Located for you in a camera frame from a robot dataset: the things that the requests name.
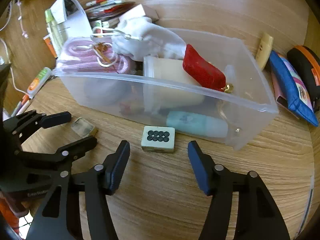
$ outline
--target cream colored bottle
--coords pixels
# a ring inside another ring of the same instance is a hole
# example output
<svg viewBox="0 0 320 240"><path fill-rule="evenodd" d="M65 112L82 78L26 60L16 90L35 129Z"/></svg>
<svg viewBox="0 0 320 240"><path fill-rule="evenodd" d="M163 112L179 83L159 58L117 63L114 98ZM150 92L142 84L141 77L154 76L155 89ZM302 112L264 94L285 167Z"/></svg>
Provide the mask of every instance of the cream colored bottle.
<svg viewBox="0 0 320 240"><path fill-rule="evenodd" d="M269 59L273 44L273 37L268 33L263 33L261 42L256 55L256 62L261 70L264 69Z"/></svg>

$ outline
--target silver screw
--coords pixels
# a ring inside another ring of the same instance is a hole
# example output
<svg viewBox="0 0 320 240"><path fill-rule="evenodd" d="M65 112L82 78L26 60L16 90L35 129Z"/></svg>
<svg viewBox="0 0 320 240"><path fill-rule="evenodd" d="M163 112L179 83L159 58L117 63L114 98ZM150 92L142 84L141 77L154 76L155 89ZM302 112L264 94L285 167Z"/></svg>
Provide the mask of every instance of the silver screw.
<svg viewBox="0 0 320 240"><path fill-rule="evenodd" d="M253 178L256 178L258 176L258 173L256 173L255 171L250 171L249 175Z"/></svg>
<svg viewBox="0 0 320 240"><path fill-rule="evenodd" d="M214 166L214 169L215 169L216 171L222 171L222 170L223 170L223 166L222 166L221 164L216 164L216 165Z"/></svg>
<svg viewBox="0 0 320 240"><path fill-rule="evenodd" d="M67 171L62 171L62 172L60 173L60 177L62 177L62 178L66 177L66 176L68 176L68 175L69 175L69 172L67 172Z"/></svg>
<svg viewBox="0 0 320 240"><path fill-rule="evenodd" d="M101 171L101 170L103 169L103 165L102 165L102 164L97 164L97 165L94 167L94 169L95 169L96 171Z"/></svg>

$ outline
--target glue stick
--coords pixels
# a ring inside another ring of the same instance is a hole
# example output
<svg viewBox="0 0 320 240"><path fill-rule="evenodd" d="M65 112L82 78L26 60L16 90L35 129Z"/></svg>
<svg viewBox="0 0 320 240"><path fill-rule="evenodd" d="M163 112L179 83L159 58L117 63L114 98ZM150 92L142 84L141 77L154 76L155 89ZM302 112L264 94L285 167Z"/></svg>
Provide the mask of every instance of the glue stick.
<svg viewBox="0 0 320 240"><path fill-rule="evenodd" d="M44 83L51 76L51 69L45 67L43 70L39 72L36 78L32 81L30 86L28 87L28 94L30 98L33 98L36 93L38 93L39 89L44 85Z"/></svg>

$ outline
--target orange label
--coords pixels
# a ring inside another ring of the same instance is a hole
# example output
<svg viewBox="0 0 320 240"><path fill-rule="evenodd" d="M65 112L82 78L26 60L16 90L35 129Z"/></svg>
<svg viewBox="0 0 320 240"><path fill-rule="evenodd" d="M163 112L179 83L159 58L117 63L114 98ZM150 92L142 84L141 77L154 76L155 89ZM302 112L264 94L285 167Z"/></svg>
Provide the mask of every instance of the orange label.
<svg viewBox="0 0 320 240"><path fill-rule="evenodd" d="M28 90L31 90L31 91L34 90L39 83L40 83L40 79L35 78L33 82L30 84L30 86L28 87Z"/></svg>
<svg viewBox="0 0 320 240"><path fill-rule="evenodd" d="M314 68L311 69L311 72L313 74L313 77L315 78L316 86L320 86L320 82L319 82L319 78L318 78L316 69L314 69Z"/></svg>

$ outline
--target orange fabric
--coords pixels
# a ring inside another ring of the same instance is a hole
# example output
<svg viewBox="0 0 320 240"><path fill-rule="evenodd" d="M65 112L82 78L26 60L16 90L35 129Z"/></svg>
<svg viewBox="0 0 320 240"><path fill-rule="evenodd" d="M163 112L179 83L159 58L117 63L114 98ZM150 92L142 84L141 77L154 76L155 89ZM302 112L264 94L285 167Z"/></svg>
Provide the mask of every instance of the orange fabric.
<svg viewBox="0 0 320 240"><path fill-rule="evenodd" d="M8 204L3 198L0 198L0 212L13 230L19 234L19 219L12 213Z"/></svg>
<svg viewBox="0 0 320 240"><path fill-rule="evenodd" d="M316 73L317 79L320 80L320 66L318 62L315 60L313 55L303 46L297 45L294 46L296 49L300 50L302 54L307 58L307 60L311 63L314 71L312 71L313 74Z"/></svg>

